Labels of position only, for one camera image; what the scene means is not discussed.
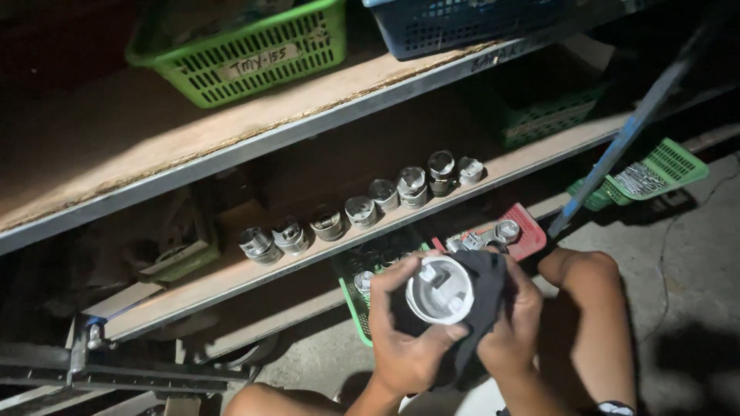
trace blue plastic basket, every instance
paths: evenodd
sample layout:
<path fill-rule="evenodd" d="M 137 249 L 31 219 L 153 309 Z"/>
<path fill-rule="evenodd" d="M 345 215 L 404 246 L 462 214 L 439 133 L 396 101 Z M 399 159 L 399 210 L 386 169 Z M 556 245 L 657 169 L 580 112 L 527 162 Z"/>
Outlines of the blue plastic basket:
<path fill-rule="evenodd" d="M 363 0 L 399 60 L 550 24 L 568 0 Z"/>

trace concrete floor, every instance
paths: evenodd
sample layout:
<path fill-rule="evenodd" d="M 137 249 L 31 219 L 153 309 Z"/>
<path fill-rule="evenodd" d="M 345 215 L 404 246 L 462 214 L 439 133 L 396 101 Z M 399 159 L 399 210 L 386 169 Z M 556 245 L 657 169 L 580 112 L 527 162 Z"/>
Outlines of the concrete floor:
<path fill-rule="evenodd" d="M 652 415 L 740 414 L 740 284 L 734 281 L 740 277 L 740 176 L 704 204 L 717 183 L 740 170 L 738 155 L 710 166 L 709 178 L 686 189 L 698 208 L 652 224 L 588 222 L 560 242 L 605 251 L 619 263 L 639 343 L 639 390 Z M 345 307 L 283 338 L 296 341 L 259 381 L 333 397 L 348 376 L 373 368 L 372 350 L 360 342 Z"/>

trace wire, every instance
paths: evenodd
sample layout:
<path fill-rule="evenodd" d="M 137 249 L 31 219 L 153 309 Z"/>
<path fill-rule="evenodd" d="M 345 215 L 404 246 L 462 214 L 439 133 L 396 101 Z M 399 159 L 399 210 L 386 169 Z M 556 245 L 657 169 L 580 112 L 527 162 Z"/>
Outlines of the wire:
<path fill-rule="evenodd" d="M 706 199 L 704 199 L 704 202 L 702 202 L 696 209 L 693 209 L 691 211 L 683 212 L 681 215 L 676 216 L 674 219 L 670 220 L 670 223 L 668 224 L 668 228 L 665 229 L 665 233 L 663 234 L 663 244 L 661 245 L 660 249 L 660 259 L 658 260 L 658 266 L 656 267 L 658 269 L 658 273 L 660 274 L 661 279 L 663 280 L 663 293 L 665 294 L 665 306 L 663 306 L 663 313 L 661 314 L 660 321 L 655 325 L 655 327 L 646 335 L 644 336 L 639 342 L 644 343 L 648 340 L 648 338 L 655 335 L 656 332 L 658 332 L 658 328 L 660 328 L 663 323 L 665 322 L 665 318 L 668 316 L 668 310 L 670 308 L 670 301 L 668 296 L 668 283 L 665 279 L 665 273 L 664 273 L 664 265 L 665 265 L 665 249 L 668 243 L 668 233 L 673 228 L 673 225 L 678 222 L 681 218 L 684 217 L 684 215 L 688 214 L 689 212 L 695 212 L 701 208 L 704 208 L 707 206 L 709 201 L 712 199 L 715 193 L 719 190 L 719 188 L 726 184 L 729 181 L 732 181 L 734 178 L 737 178 L 738 175 L 740 175 L 740 155 L 735 153 L 734 154 L 737 167 L 735 168 L 735 173 L 733 173 L 730 176 L 727 176 L 726 178 L 721 179 L 717 184 L 714 185 L 714 188 L 709 192 L 709 195 Z"/>

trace leg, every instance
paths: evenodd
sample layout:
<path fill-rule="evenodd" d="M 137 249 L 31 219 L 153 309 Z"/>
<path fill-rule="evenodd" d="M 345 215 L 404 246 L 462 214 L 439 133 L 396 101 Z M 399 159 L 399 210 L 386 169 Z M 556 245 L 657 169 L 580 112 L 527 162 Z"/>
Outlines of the leg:
<path fill-rule="evenodd" d="M 635 409 L 630 326 L 614 259 L 602 252 L 557 248 L 538 269 L 560 288 L 543 310 L 543 376 L 574 406 L 617 400 Z M 585 394 L 579 394 L 579 387 Z"/>
<path fill-rule="evenodd" d="M 321 393 L 253 383 L 234 396 L 223 416 L 340 416 L 344 411 Z"/>

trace hand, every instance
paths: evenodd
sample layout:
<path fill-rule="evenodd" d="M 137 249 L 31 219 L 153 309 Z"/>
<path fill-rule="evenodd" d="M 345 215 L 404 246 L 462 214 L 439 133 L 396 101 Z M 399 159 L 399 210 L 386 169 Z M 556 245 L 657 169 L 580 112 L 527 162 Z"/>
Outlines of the hand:
<path fill-rule="evenodd" d="M 441 255 L 430 250 L 428 255 Z M 369 326 L 375 354 L 377 379 L 393 395 L 402 397 L 427 390 L 440 366 L 442 356 L 468 334 L 462 325 L 432 325 L 414 338 L 394 329 L 391 292 L 406 284 L 418 271 L 423 253 L 402 259 L 386 272 L 372 278 L 370 284 Z"/>
<path fill-rule="evenodd" d="M 501 380 L 534 370 L 537 352 L 539 314 L 542 311 L 542 293 L 524 273 L 517 261 L 504 255 L 506 269 L 513 280 L 516 297 L 511 319 L 502 308 L 491 333 L 478 343 L 478 357 L 491 377 Z"/>

